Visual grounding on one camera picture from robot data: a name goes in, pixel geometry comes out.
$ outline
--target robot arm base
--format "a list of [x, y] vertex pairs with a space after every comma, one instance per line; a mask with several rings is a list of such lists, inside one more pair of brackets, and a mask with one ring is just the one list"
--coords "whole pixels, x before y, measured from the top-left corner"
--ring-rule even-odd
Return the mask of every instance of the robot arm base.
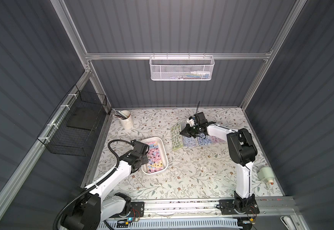
[[241, 198], [235, 191], [234, 198], [234, 209], [237, 213], [251, 214], [252, 211], [253, 213], [258, 214], [260, 212], [254, 194], [252, 194], [248, 198]]

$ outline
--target black cable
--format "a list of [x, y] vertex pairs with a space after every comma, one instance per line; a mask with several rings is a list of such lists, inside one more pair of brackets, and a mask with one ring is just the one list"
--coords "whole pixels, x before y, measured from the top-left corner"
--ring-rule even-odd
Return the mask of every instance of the black cable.
[[204, 133], [204, 138], [202, 138], [201, 136], [197, 136], [197, 137], [200, 137], [201, 139], [207, 138], [207, 136], [205, 135], [205, 133]]
[[114, 172], [116, 172], [119, 164], [120, 164], [120, 158], [119, 156], [117, 155], [117, 153], [111, 148], [111, 143], [113, 142], [116, 142], [116, 141], [122, 141], [122, 142], [125, 142], [125, 143], [128, 143], [129, 145], [132, 145], [134, 146], [131, 142], [128, 142], [126, 140], [120, 140], [120, 139], [117, 139], [117, 140], [111, 140], [109, 143], [108, 143], [108, 148], [109, 150], [115, 155], [116, 157], [116, 166], [115, 168], [107, 175], [105, 176], [102, 180], [100, 180], [98, 183], [96, 183], [96, 185], [93, 185], [91, 186], [89, 189], [85, 190], [85, 191], [82, 191], [79, 195], [77, 195], [72, 201], [68, 202], [61, 210], [60, 212], [57, 214], [57, 216], [55, 217], [54, 221], [53, 221], [53, 225], [52, 225], [52, 230], [59, 230], [58, 229], [58, 224], [59, 224], [59, 220], [62, 216], [62, 214], [64, 213], [64, 211], [75, 201], [77, 201], [79, 198], [81, 198], [82, 196], [86, 195], [87, 193], [89, 193], [90, 191], [92, 191], [93, 189], [95, 189], [97, 186], [99, 186], [101, 183], [105, 182]]
[[249, 198], [250, 198], [250, 184], [251, 184], [251, 178], [250, 178], [250, 169], [245, 165], [245, 167], [248, 169], [249, 171], [249, 197], [247, 198], [246, 200], [246, 205], [245, 207], [247, 207], [247, 202], [249, 201]]
[[107, 226], [107, 228], [109, 228], [110, 230], [114, 230], [113, 227], [111, 227], [106, 220], [103, 221], [103, 223], [105, 223], [105, 225]]
[[197, 114], [197, 109], [199, 108], [199, 104], [200, 104], [200, 101], [199, 101], [198, 104], [197, 104], [197, 107], [196, 107], [196, 113], [195, 113], [195, 114]]

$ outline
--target cable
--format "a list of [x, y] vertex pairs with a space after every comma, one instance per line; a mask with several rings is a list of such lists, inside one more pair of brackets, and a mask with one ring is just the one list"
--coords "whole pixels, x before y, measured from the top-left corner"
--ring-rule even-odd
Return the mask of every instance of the cable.
[[96, 183], [95, 185], [91, 186], [90, 188], [88, 188], [85, 191], [82, 191], [79, 195], [77, 195], [72, 201], [68, 202], [61, 210], [60, 212], [57, 214], [57, 216], [55, 217], [54, 221], [53, 221], [53, 225], [52, 225], [52, 230], [59, 230], [58, 229], [58, 224], [59, 224], [59, 220], [62, 216], [62, 214], [64, 213], [64, 211], [75, 201], [77, 201], [79, 198], [81, 198], [82, 196], [86, 195], [87, 193], [89, 193], [90, 191], [92, 191], [93, 189], [95, 189], [96, 187], [98, 187], [101, 183], [105, 182], [110, 176], [112, 176], [112, 174], [117, 170], [117, 168], [119, 167], [120, 164], [120, 158], [117, 155], [117, 153], [111, 148], [111, 143], [116, 142], [116, 141], [122, 141], [125, 143], [128, 143], [129, 145], [134, 146], [131, 142], [128, 142], [126, 140], [120, 140], [120, 139], [116, 139], [116, 140], [111, 140], [108, 143], [108, 148], [109, 150], [115, 155], [116, 157], [116, 166], [115, 168], [107, 175], [105, 176], [102, 180], [100, 180], [98, 183]]
[[250, 169], [245, 165], [245, 167], [247, 168], [247, 170], [249, 171], [249, 197], [250, 197], [250, 184], [251, 184], [251, 178], [250, 178]]
[[195, 114], [197, 114], [197, 109], [199, 108], [199, 105], [200, 105], [200, 101], [199, 101], [198, 104], [197, 104], [197, 107], [196, 107], [196, 113], [195, 113]]
[[254, 211], [255, 211], [255, 217], [254, 217], [254, 219], [257, 217], [257, 213], [256, 213], [256, 210], [255, 210], [255, 208], [253, 207], [253, 206], [250, 206], [250, 207], [252, 207], [253, 209], [254, 209]]
[[200, 137], [201, 139], [207, 138], [207, 136], [205, 135], [205, 133], [203, 133], [203, 134], [204, 134], [204, 138], [202, 138], [201, 136], [196, 136], [196, 137]]
[[224, 127], [224, 126], [219, 126], [219, 125], [217, 125], [216, 123], [213, 123], [213, 125], [216, 125], [216, 126], [218, 126], [218, 127], [225, 128], [225, 129], [227, 129], [227, 130], [231, 130], [231, 131], [237, 132], [237, 131], [233, 130], [232, 128], [227, 128], [227, 127]]
[[257, 230], [256, 227], [254, 226], [254, 224], [251, 222], [249, 215], [248, 215], [248, 214], [246, 214], [246, 215], [247, 215], [247, 218], [249, 219], [249, 221], [250, 221], [252, 227], [255, 228], [255, 230]]
[[111, 227], [106, 220], [103, 221], [103, 223], [105, 223], [105, 225], [107, 226], [107, 228], [109, 228], [110, 230], [114, 230], [113, 227]]
[[138, 215], [139, 215], [139, 219], [140, 219], [140, 213], [139, 213], [139, 211], [138, 211], [138, 210], [135, 210], [135, 211], [137, 211], [137, 212], [138, 212]]
[[133, 209], [133, 212], [134, 212], [134, 218], [133, 218], [133, 222], [134, 222], [134, 220], [135, 220], [135, 210]]

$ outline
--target black wire basket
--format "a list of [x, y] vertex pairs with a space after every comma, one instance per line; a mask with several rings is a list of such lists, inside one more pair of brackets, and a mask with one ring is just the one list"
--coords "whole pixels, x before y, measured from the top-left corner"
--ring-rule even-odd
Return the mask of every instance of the black wire basket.
[[53, 154], [91, 155], [107, 115], [106, 105], [105, 95], [78, 91], [50, 124], [48, 135], [38, 140]]

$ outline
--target white plastic tray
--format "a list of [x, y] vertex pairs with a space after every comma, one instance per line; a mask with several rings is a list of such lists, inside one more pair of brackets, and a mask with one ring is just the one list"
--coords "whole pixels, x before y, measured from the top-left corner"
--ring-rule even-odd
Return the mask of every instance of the white plastic tray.
[[166, 155], [165, 146], [163, 145], [163, 141], [162, 141], [161, 138], [155, 136], [155, 137], [150, 137], [150, 138], [141, 140], [140, 142], [141, 143], [150, 143], [150, 142], [153, 142], [153, 141], [156, 141], [157, 144], [158, 144], [158, 150], [159, 150], [159, 154], [161, 155], [161, 160], [162, 160], [162, 164], [163, 164], [164, 169], [162, 169], [161, 171], [158, 171], [158, 172], [148, 173], [147, 164], [143, 164], [142, 167], [141, 167], [142, 171], [143, 171], [143, 173], [145, 173], [147, 175], [154, 175], [154, 174], [162, 173], [168, 167], [168, 158], [167, 158], [167, 155]]

